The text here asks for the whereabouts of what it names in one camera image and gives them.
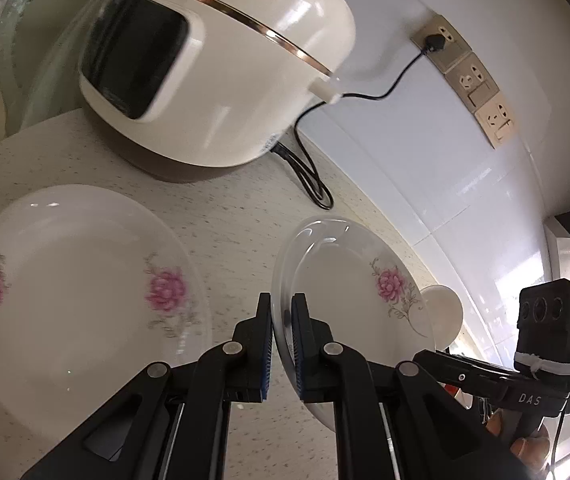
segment black cable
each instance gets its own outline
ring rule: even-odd
[[[558,446],[558,438],[561,434],[561,427],[563,426],[563,419],[565,419],[565,408],[561,412],[561,418],[558,420],[556,427],[556,436],[554,437],[554,444],[552,445],[552,458],[550,458],[550,471],[552,471],[552,478],[556,480],[556,446]]]
[[[412,59],[406,67],[401,71],[401,73],[396,77],[393,85],[389,87],[389,89],[381,94],[381,95],[367,95],[367,94],[359,94],[356,92],[348,92],[341,95],[341,99],[345,97],[356,97],[358,99],[367,99],[368,101],[381,101],[388,97],[394,89],[398,86],[403,76],[407,73],[407,71],[412,68],[412,65],[416,63],[419,59],[421,59],[425,54],[428,52],[436,52],[442,50],[445,44],[445,38],[440,34],[433,34],[427,36],[425,38],[425,46],[421,49],[421,52],[417,54],[414,59]],[[277,142],[274,147],[270,150],[272,153],[280,156],[285,162],[287,162],[294,173],[296,173],[297,177],[300,180],[300,183],[305,189],[305,192],[310,197],[312,202],[314,202],[319,208],[330,210],[334,207],[334,197],[332,193],[325,185],[325,183],[321,180],[320,175],[318,174],[318,170],[316,169],[316,165],[312,160],[312,157],[309,155],[305,146],[303,145],[302,140],[300,140],[300,132],[299,132],[299,123],[310,112],[319,109],[321,106],[326,105],[325,101],[321,101],[316,103],[315,105],[310,106],[307,110],[303,111],[296,120],[294,121],[293,132],[294,132],[294,139],[296,139],[296,143],[300,148],[300,151],[303,152],[305,158],[309,165],[307,165],[298,155],[296,155],[292,150],[290,150],[287,146],[285,146],[281,142]]]

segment countertop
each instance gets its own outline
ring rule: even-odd
[[[435,283],[421,260],[367,197],[314,146],[335,197],[332,213],[355,219],[385,240],[419,288]],[[0,143],[0,212],[28,192],[91,184],[123,193],[153,211],[180,237],[206,285],[214,344],[254,315],[258,295],[287,234],[321,214],[294,174],[265,155],[227,176],[166,184],[130,166],[96,136],[82,110],[36,124]],[[267,402],[234,404],[225,479],[336,478],[335,438],[300,403],[274,347]],[[15,480],[55,443],[31,434],[0,405],[0,480]]]

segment wall tile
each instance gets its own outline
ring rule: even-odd
[[[494,76],[528,149],[554,131],[570,131],[570,5],[565,0],[421,1],[452,22]]]
[[[521,288],[550,279],[542,197],[524,157],[492,189],[434,232],[495,341],[515,335]]]
[[[514,352],[516,352],[516,344],[518,340],[518,335],[513,335],[496,345],[498,356],[500,357],[503,366],[506,368],[514,368]]]
[[[472,334],[472,339],[474,340],[476,347],[479,352],[487,353],[488,348],[494,352],[494,340],[485,325],[485,322],[481,318],[476,304],[470,298],[468,290],[465,285],[460,281],[459,275],[456,273],[455,269],[450,264],[449,259],[441,250],[436,240],[432,235],[425,237],[413,247],[416,254],[423,260],[425,266],[433,274],[434,278],[441,285],[449,286],[454,292],[456,292],[460,298],[460,302],[463,305],[463,322],[468,327],[470,334]]]
[[[430,16],[419,0],[345,0],[356,23],[356,42],[337,71],[345,91],[380,93],[395,77],[395,59],[405,59],[401,47]]]
[[[433,231],[503,178],[526,152],[518,136],[495,150],[426,60],[406,77],[399,93],[383,102],[346,98],[327,113],[371,155]]]
[[[486,354],[486,361],[488,363],[503,366],[503,362],[501,361],[498,352],[494,348],[488,348],[487,350],[485,350],[485,354]]]
[[[309,114],[300,131],[357,184],[408,244],[413,245],[429,234],[414,209],[371,156],[322,110]]]

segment human hand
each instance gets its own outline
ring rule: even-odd
[[[498,410],[491,416],[486,424],[488,431],[494,436],[501,433],[502,419],[501,410]],[[548,454],[550,453],[550,434],[545,424],[542,424],[539,431],[532,433],[527,438],[517,438],[510,447],[521,462],[533,473],[540,473],[547,463]]]

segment wall socket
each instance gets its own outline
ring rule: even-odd
[[[481,106],[474,116],[495,148],[516,131],[514,115],[501,92]]]
[[[498,93],[498,86],[473,52],[445,74],[445,79],[474,113]]]
[[[452,27],[450,22],[440,14],[435,15],[424,28],[412,36],[412,41],[414,41],[418,48],[423,48],[425,38],[430,34],[442,34],[445,37],[445,47],[443,50],[440,52],[427,53],[427,57],[432,60],[442,73],[449,72],[454,65],[472,52],[472,48],[462,36],[456,32],[456,29]]]
[[[498,85],[472,48],[440,14],[412,36],[412,41],[423,48],[430,34],[444,36],[445,47],[440,52],[428,52],[427,57],[443,73],[465,107],[474,114],[492,146],[497,148],[516,131],[514,115]]]

